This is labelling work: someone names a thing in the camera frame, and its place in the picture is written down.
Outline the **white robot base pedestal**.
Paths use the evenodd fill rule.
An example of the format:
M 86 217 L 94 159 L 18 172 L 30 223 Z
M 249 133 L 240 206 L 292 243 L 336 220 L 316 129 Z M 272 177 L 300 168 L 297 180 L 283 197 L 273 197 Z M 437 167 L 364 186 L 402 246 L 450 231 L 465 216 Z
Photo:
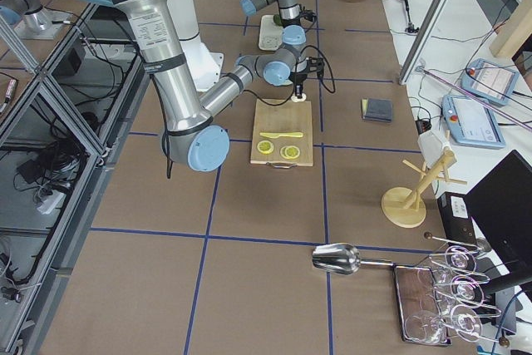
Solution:
M 194 0 L 168 0 L 167 5 L 196 90 L 208 91 L 219 80 L 224 54 L 211 52 L 203 43 Z

